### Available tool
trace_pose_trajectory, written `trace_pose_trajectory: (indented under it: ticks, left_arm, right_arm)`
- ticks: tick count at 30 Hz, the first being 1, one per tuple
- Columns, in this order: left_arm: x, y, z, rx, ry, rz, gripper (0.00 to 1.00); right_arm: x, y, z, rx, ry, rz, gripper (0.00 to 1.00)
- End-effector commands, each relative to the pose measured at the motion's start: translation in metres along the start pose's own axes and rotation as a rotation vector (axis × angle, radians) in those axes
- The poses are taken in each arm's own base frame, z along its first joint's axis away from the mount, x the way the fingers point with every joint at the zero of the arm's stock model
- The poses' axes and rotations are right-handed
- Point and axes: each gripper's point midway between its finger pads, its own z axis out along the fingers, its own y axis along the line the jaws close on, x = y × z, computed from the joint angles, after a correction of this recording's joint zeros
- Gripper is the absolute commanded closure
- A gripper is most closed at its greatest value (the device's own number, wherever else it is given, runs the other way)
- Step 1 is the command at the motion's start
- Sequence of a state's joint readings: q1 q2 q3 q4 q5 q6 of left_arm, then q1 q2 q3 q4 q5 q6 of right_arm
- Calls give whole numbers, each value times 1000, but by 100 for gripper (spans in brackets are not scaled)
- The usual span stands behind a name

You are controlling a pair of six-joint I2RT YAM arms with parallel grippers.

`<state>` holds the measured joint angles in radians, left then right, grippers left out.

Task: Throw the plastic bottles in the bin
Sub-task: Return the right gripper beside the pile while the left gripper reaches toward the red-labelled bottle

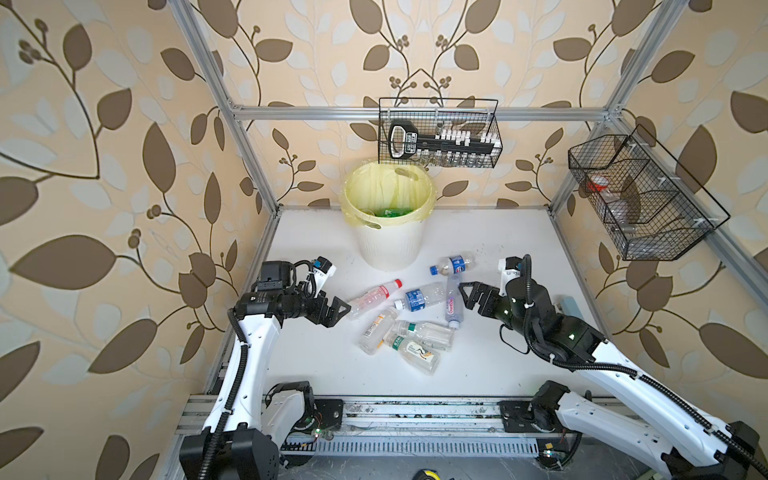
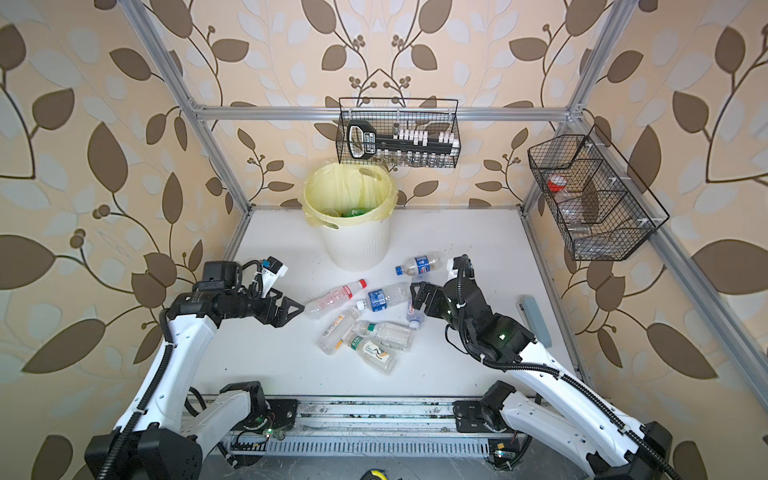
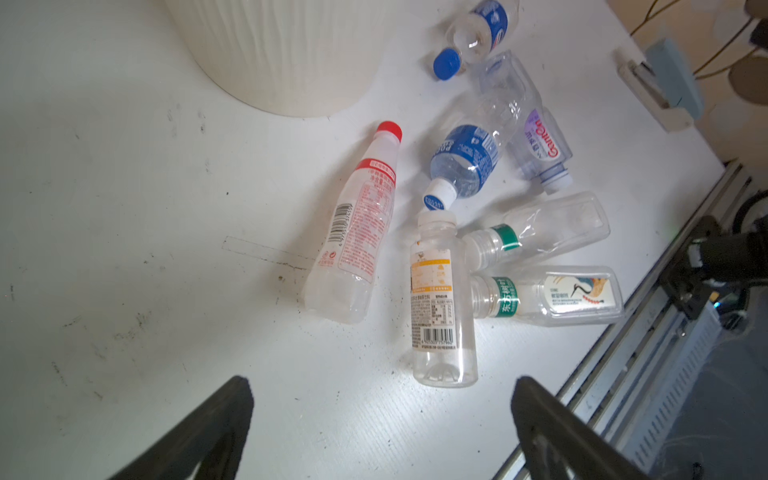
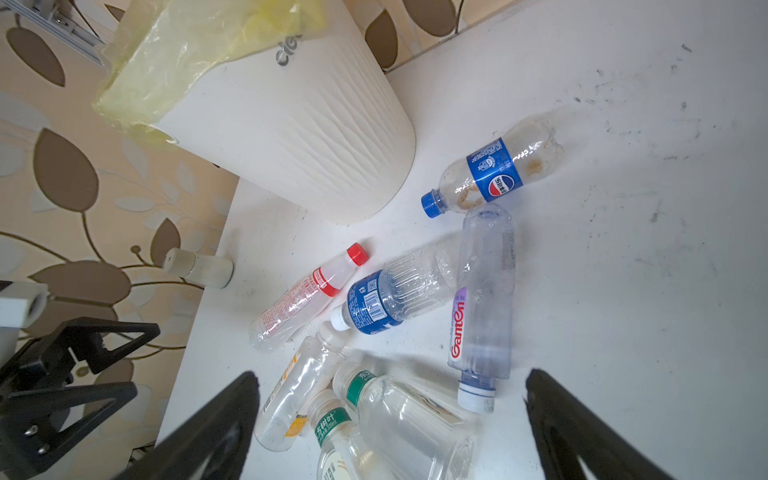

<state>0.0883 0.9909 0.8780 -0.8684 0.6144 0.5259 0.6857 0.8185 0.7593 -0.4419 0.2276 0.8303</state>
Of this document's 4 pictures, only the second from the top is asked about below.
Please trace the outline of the clear bottle purple label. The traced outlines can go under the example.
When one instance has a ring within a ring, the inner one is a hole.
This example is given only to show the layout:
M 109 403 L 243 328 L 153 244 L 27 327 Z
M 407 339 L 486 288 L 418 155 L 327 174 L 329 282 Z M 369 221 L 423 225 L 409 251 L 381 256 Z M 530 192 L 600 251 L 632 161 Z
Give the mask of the clear bottle purple label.
M 424 314 L 414 307 L 412 300 L 408 302 L 406 319 L 412 330 L 419 330 L 424 323 Z

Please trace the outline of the clear bottle red label red cap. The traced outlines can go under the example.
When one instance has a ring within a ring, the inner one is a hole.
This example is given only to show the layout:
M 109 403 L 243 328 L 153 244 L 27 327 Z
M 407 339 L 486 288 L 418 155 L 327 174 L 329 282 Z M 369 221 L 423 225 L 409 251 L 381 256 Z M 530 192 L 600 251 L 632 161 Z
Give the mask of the clear bottle red label red cap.
M 367 287 L 367 282 L 360 279 L 337 287 L 324 295 L 311 300 L 305 307 L 304 313 L 312 320 L 318 320 L 329 312 L 344 306 L 359 292 Z

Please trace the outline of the clear bottle yellow label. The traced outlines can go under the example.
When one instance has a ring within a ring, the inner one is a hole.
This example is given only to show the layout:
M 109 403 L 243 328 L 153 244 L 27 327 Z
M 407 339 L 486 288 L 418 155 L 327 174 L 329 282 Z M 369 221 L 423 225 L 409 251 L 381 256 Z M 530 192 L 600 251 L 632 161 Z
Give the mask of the clear bottle yellow label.
M 326 327 L 316 342 L 316 346 L 326 355 L 334 355 L 343 344 L 344 337 L 355 327 L 360 316 L 356 308 L 341 311 Z

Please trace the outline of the clear bottle green white label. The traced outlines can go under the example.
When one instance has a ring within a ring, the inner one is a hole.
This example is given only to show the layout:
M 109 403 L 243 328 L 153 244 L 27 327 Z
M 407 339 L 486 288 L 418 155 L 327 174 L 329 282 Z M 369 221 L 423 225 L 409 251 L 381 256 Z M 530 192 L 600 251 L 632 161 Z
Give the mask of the clear bottle green white label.
M 348 333 L 343 342 L 365 363 L 384 374 L 389 374 L 396 364 L 396 356 L 370 338 Z

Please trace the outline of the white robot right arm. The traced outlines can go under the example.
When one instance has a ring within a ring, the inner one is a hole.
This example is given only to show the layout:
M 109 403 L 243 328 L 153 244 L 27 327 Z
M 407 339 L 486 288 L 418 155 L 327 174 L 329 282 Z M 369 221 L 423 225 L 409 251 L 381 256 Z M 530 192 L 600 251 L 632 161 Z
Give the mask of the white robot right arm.
M 640 422 L 571 375 L 530 330 L 494 312 L 474 280 L 455 278 L 442 287 L 416 282 L 410 290 L 413 307 L 444 319 L 468 356 L 510 375 L 547 403 L 541 406 L 497 381 L 480 402 L 487 428 L 521 431 L 593 479 L 680 478 L 669 460 L 672 435 L 665 427 Z

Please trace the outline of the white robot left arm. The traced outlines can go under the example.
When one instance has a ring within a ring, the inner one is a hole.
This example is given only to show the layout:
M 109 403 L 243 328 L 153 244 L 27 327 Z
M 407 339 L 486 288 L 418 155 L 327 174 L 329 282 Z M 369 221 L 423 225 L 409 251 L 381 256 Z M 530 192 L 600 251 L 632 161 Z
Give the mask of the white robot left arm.
M 188 426 L 183 411 L 202 358 L 226 319 L 252 317 L 281 328 L 303 305 L 274 289 L 288 268 L 274 257 L 246 266 L 213 261 L 191 291 L 176 297 L 158 321 L 161 348 L 135 398 L 112 431 L 92 438 L 84 458 L 97 479 L 196 479 L 203 462 L 221 448 L 233 427 L 269 436 L 277 419 L 257 381 L 230 383 Z

